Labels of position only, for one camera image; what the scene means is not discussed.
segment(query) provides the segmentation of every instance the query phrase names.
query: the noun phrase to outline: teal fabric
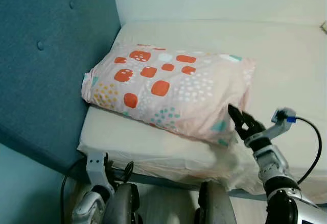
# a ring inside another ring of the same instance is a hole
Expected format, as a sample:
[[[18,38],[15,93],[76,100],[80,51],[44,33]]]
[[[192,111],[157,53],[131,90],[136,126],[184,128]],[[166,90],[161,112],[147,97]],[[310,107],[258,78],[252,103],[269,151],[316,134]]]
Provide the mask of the teal fabric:
[[[242,61],[242,57],[239,57],[239,56],[235,56],[235,55],[229,55],[230,57],[233,57],[233,58],[235,58],[235,59],[237,59],[237,60],[239,60],[239,61]]]
[[[211,127],[211,130],[215,132],[223,132],[225,129],[226,129],[225,121],[219,121]]]
[[[0,0],[0,143],[66,172],[80,158],[83,74],[119,29],[115,0]]]

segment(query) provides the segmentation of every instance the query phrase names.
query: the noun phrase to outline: white bed sheet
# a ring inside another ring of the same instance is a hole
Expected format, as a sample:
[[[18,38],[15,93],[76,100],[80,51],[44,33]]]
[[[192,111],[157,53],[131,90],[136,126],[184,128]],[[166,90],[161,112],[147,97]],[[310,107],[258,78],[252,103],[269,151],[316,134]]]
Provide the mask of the white bed sheet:
[[[318,27],[237,21],[128,23],[115,43],[154,44],[227,52],[257,61],[248,112],[267,127],[277,107],[291,107],[320,129],[326,145],[326,36]],[[314,131],[301,122],[273,140],[297,178],[311,165],[317,149]],[[219,179],[229,189],[263,193],[258,167],[242,143],[222,149],[191,141],[120,115],[90,107],[78,150],[103,150],[123,168],[174,181]],[[315,202],[327,202],[327,150],[302,185]]]

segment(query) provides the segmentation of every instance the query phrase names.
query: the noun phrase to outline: blue connector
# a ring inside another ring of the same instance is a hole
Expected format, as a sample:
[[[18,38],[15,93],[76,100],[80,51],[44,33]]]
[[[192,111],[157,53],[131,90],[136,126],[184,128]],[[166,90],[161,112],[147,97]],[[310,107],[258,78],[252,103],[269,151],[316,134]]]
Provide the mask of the blue connector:
[[[291,122],[291,123],[295,123],[296,122],[296,117],[287,117],[286,121]]]

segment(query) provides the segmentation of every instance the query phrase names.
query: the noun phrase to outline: orange square pattern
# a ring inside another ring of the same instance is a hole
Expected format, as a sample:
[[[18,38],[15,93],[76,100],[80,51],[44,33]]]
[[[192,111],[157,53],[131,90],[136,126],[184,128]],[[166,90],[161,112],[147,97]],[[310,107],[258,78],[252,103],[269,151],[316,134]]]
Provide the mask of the orange square pattern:
[[[172,70],[174,70],[174,67],[175,66],[173,64],[166,63],[161,68],[162,68],[162,70],[165,70],[165,71],[172,71]]]
[[[116,59],[114,60],[115,63],[125,63],[126,62],[126,58],[125,57],[116,57]]]
[[[176,57],[176,60],[179,61],[179,62],[194,63],[196,61],[196,57],[190,57],[190,56],[185,56],[185,55],[178,55]]]
[[[169,83],[163,80],[159,80],[152,86],[151,92],[154,95],[165,96],[169,90]]]
[[[141,75],[143,77],[153,78],[156,72],[157,72],[156,68],[147,66],[143,68]]]
[[[133,76],[133,71],[130,69],[121,69],[119,70],[116,75],[114,76],[114,79],[119,82],[126,82],[129,81],[129,79]]]
[[[124,95],[124,103],[127,107],[136,108],[137,101],[137,96],[132,93],[126,93]]]
[[[131,54],[129,54],[129,57],[138,60],[140,62],[147,62],[151,57],[151,53],[142,52],[142,51],[133,51],[131,52]]]
[[[188,75],[191,75],[193,73],[195,73],[196,68],[194,67],[190,67],[190,66],[185,66],[182,68],[182,72]]]

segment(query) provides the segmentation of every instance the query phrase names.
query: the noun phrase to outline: pillowcase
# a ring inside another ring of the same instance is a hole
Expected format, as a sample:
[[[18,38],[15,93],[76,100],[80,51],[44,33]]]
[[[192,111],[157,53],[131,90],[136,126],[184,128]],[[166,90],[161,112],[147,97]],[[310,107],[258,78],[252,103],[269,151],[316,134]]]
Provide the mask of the pillowcase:
[[[227,106],[245,108],[254,68],[251,59],[235,55],[120,44],[85,74],[82,97],[152,126],[228,146],[235,137]]]

